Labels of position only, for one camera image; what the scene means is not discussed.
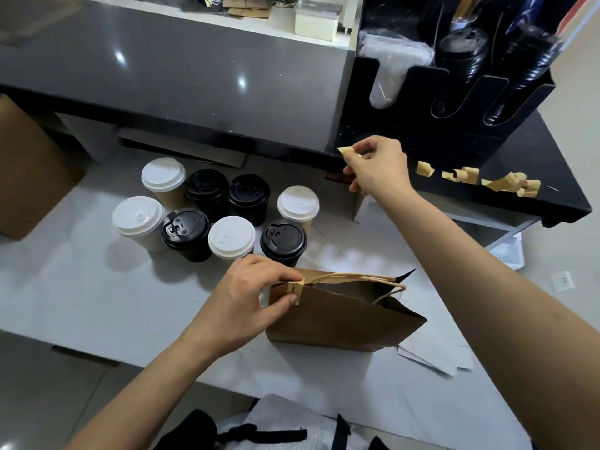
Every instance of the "white countertop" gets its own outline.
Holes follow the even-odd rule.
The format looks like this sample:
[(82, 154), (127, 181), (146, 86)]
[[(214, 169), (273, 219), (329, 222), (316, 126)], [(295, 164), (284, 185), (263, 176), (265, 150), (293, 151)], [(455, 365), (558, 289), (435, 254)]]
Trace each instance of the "white countertop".
[[(118, 151), (94, 166), (25, 240), (0, 238), (0, 329), (142, 367), (176, 339), (226, 265), (214, 256), (190, 263), (173, 251), (150, 257), (112, 227), (111, 213), (122, 199), (150, 195), (140, 173), (156, 157)], [(210, 167), (182, 162), (188, 172)], [(240, 173), (216, 168), (230, 179)], [(249, 157), (243, 170), (263, 176), (272, 196), (292, 184), (317, 192), (321, 211), (299, 268), (393, 276), (418, 268), (405, 281), (402, 301), (439, 302), (377, 206), (354, 224), (353, 196), (345, 185), (325, 181), (323, 172), (259, 157)], [(275, 201), (267, 220), (277, 216)], [(341, 413), (352, 423), (451, 449), (531, 449), (478, 361), (473, 371), (446, 379), (395, 348), (361, 353), (272, 344), (263, 334), (199, 380), (254, 397), (277, 393), (329, 416)]]

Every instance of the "floor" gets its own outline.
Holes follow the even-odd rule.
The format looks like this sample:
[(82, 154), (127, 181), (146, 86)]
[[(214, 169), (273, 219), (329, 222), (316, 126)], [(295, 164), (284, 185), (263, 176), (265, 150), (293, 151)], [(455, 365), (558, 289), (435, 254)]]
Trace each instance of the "floor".
[[(44, 342), (0, 332), (0, 450), (62, 448), (139, 372), (138, 367), (67, 355)], [(196, 383), (161, 435), (195, 408), (219, 421), (247, 411), (252, 400)], [(371, 428), (354, 426), (353, 431), (368, 441), (379, 436), (391, 450), (442, 450)]]

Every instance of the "white box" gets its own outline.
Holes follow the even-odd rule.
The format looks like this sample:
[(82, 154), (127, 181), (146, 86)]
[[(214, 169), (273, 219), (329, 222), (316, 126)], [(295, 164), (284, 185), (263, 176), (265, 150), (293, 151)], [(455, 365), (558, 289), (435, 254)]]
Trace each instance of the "white box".
[(334, 41), (342, 9), (342, 5), (334, 3), (298, 1), (295, 7), (296, 35)]

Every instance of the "gray countertop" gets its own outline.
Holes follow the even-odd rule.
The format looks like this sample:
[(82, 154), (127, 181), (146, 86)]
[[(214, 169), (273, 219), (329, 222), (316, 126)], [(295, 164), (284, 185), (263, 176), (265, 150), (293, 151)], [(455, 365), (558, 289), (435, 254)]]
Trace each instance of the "gray countertop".
[(0, 84), (317, 151), (337, 128), (353, 52), (76, 3), (22, 44), (0, 45)]

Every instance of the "wall socket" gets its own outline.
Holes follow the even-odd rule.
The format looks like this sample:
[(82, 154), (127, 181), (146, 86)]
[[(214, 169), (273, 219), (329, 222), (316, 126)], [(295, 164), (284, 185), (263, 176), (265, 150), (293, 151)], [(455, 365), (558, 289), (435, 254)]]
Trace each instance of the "wall socket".
[(552, 286), (556, 292), (564, 292), (569, 289), (574, 289), (575, 285), (571, 279), (571, 274), (568, 271), (557, 272), (550, 277)]

